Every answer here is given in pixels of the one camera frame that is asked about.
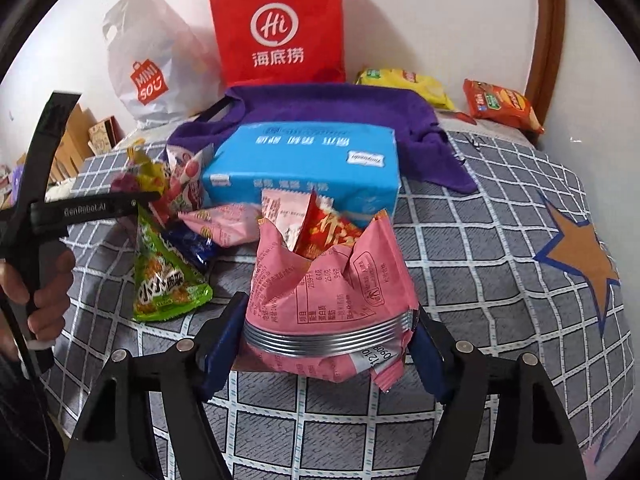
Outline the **left hand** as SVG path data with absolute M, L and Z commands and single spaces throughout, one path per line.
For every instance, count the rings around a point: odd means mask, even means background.
M 74 253 L 65 244 L 53 242 L 41 249 L 44 280 L 35 292 L 36 310 L 27 326 L 38 341 L 52 342 L 65 326 L 64 314 L 70 307 L 68 291 L 74 281 Z M 1 295 L 24 306 L 30 299 L 27 287 L 13 266 L 1 260 Z

